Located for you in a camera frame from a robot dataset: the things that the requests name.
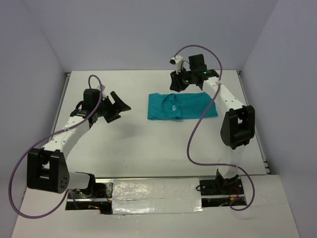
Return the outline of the teal t shirt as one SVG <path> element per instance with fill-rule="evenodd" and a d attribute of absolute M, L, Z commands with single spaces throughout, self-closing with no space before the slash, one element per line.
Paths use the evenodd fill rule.
<path fill-rule="evenodd" d="M 149 120 L 199 119 L 211 97 L 205 93 L 152 93 L 148 97 Z"/>

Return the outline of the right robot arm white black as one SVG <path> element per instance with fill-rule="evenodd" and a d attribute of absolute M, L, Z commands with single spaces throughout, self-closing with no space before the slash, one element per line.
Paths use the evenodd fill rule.
<path fill-rule="evenodd" d="M 202 54 L 189 57 L 189 69 L 183 67 L 184 58 L 174 55 L 170 61 L 175 66 L 170 76 L 172 91 L 181 92 L 196 85 L 211 96 L 206 110 L 215 105 L 223 115 L 220 138 L 228 149 L 224 161 L 218 163 L 215 188 L 221 194 L 238 185 L 238 172 L 242 153 L 255 136 L 255 109 L 240 102 L 222 83 L 222 72 L 208 69 Z"/>

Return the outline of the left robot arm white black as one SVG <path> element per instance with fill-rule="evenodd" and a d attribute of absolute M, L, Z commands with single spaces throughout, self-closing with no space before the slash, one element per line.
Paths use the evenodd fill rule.
<path fill-rule="evenodd" d="M 79 139 L 103 117 L 110 123 L 120 113 L 131 110 L 115 92 L 102 96 L 99 89 L 86 89 L 83 100 L 71 112 L 64 129 L 40 149 L 33 148 L 27 155 L 27 187 L 30 189 L 63 193 L 78 189 L 85 197 L 97 192 L 96 178 L 85 172 L 70 172 L 66 159 Z"/>

